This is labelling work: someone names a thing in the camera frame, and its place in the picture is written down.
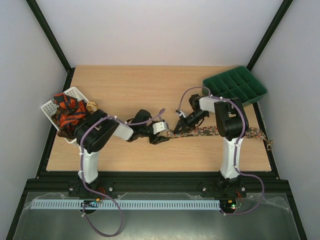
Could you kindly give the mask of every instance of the black metal frame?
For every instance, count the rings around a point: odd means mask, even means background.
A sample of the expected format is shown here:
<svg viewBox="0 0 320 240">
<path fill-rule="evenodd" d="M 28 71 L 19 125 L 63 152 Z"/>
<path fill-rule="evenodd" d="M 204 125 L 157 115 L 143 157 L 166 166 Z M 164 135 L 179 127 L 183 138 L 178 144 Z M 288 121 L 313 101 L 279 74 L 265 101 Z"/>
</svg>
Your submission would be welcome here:
<svg viewBox="0 0 320 240">
<path fill-rule="evenodd" d="M 62 52 L 57 39 L 51 31 L 44 15 L 42 14 L 37 2 L 35 0 L 26 0 L 32 12 L 42 27 L 45 35 L 50 41 L 53 49 L 59 57 L 62 65 L 67 71 L 67 77 L 63 86 L 63 90 L 70 87 L 71 81 L 75 72 L 75 68 L 71 68 L 64 53 Z M 261 39 L 257 49 L 255 50 L 247 68 L 251 71 L 257 62 L 259 56 L 266 47 L 272 34 L 275 32 L 277 26 L 288 10 L 293 0 L 283 0 L 281 6 L 276 12 L 272 22 L 267 31 Z M 257 117 L 259 127 L 266 133 L 264 122 L 259 110 L 258 104 L 253 104 L 254 111 Z M 46 170 L 49 161 L 50 153 L 56 137 L 56 129 L 52 126 L 45 144 L 45 148 L 40 160 L 40 164 L 36 173 L 36 178 L 29 179 L 25 185 L 20 202 L 18 204 L 14 219 L 12 221 L 7 240 L 13 238 L 16 227 L 19 221 L 20 214 L 26 201 L 29 192 L 66 192 L 69 189 L 69 182 L 78 177 L 77 172 L 74 171 L 53 171 Z M 270 162 L 270 172 L 251 172 L 259 176 L 265 184 L 266 193 L 286 193 L 290 208 L 293 212 L 293 217 L 301 239 L 307 239 L 304 231 L 295 200 L 293 198 L 289 182 L 282 180 L 279 177 L 277 166 L 272 154 L 272 151 L 267 151 L 267 156 Z M 188 193 L 206 196 L 202 191 L 203 186 L 209 186 L 217 181 L 219 177 L 218 172 L 100 172 L 99 181 L 102 185 L 113 186 L 113 196 L 127 192 L 161 192 L 161 193 Z M 244 177 L 248 193 L 256 193 L 261 191 L 260 183 L 250 177 Z"/>
</svg>

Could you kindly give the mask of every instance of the table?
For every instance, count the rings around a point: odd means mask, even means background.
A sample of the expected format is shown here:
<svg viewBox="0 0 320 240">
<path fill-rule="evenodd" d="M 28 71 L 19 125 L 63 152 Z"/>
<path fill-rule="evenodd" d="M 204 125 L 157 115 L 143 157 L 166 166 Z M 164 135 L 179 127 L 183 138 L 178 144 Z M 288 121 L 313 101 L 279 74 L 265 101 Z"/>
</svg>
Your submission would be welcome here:
<svg viewBox="0 0 320 240">
<path fill-rule="evenodd" d="M 175 110 L 184 91 L 201 86 L 202 80 L 227 71 L 233 66 L 100 66 L 79 65 L 71 82 L 90 101 L 109 115 L 122 120 L 133 118 L 140 109 L 155 116 L 162 108 L 169 127 L 174 129 L 178 116 Z M 191 113 L 186 94 L 181 110 Z M 249 125 L 258 127 L 253 106 L 244 108 Z M 216 126 L 214 114 L 203 126 Z M 158 145 L 147 137 L 126 142 L 111 137 L 100 152 L 99 171 L 186 172 L 219 171 L 223 157 L 223 139 L 219 136 L 197 136 L 171 139 Z M 79 149 L 56 136 L 47 171 L 78 171 Z M 262 140 L 244 139 L 240 153 L 242 171 L 271 171 Z"/>
</svg>

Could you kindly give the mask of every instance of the orange and black fabric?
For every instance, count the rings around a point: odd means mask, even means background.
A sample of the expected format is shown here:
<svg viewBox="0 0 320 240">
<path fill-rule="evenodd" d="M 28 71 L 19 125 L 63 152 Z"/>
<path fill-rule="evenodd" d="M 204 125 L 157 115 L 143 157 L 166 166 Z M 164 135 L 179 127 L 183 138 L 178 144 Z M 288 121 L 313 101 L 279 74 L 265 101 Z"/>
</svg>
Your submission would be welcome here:
<svg viewBox="0 0 320 240">
<path fill-rule="evenodd" d="M 79 121 L 87 115 L 87 104 L 84 100 L 78 101 L 64 93 L 56 94 L 53 98 L 55 104 L 60 106 L 60 112 L 56 115 L 60 129 L 72 133 Z"/>
</svg>

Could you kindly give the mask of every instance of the white metal strip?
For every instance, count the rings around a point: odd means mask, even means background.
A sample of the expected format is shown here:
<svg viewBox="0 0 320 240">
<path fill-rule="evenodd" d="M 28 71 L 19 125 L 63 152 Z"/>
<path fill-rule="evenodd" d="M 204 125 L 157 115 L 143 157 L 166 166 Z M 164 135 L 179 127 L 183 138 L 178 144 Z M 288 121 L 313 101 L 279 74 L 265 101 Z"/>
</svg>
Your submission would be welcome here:
<svg viewBox="0 0 320 240">
<path fill-rule="evenodd" d="M 122 210 L 220 210 L 218 200 L 117 200 Z M 31 209 L 82 209 L 84 200 L 73 199 L 35 199 Z M 116 210 L 117 206 L 111 200 L 91 203 L 86 208 L 101 210 Z"/>
</svg>

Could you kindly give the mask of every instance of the clothes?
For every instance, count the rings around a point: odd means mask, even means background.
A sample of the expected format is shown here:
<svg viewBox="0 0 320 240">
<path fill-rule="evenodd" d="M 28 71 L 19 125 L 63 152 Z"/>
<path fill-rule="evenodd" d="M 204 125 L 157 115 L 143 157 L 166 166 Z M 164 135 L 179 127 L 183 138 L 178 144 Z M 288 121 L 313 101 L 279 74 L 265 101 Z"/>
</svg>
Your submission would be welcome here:
<svg viewBox="0 0 320 240">
<path fill-rule="evenodd" d="M 197 127 L 195 130 L 192 130 L 187 133 L 178 133 L 174 134 L 172 130 L 167 132 L 167 136 L 170 139 L 178 139 L 185 137 L 197 137 L 197 136 L 219 136 L 218 128 L 216 126 L 202 126 Z M 267 143 L 268 150 L 271 150 L 272 140 L 268 140 L 264 132 L 257 127 L 249 127 L 245 132 L 245 137 L 248 139 L 259 139 L 264 140 Z"/>
<path fill-rule="evenodd" d="M 74 139 L 73 133 L 76 125 L 83 119 L 88 111 L 84 100 L 78 101 L 76 98 L 59 93 L 53 96 L 55 104 L 59 106 L 56 113 L 51 117 L 60 127 L 58 136 Z"/>
</svg>

